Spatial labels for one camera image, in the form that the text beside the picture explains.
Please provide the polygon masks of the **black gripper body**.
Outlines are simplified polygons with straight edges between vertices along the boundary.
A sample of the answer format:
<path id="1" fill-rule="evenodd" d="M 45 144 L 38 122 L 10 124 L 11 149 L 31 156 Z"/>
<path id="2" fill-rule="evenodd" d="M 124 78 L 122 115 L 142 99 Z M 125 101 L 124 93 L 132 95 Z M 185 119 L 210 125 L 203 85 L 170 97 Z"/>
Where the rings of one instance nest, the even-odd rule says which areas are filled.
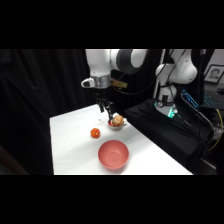
<path id="1" fill-rule="evenodd" d="M 96 100 L 97 103 L 100 102 L 110 102 L 111 101 L 111 88 L 105 88 L 105 89 L 96 89 Z"/>

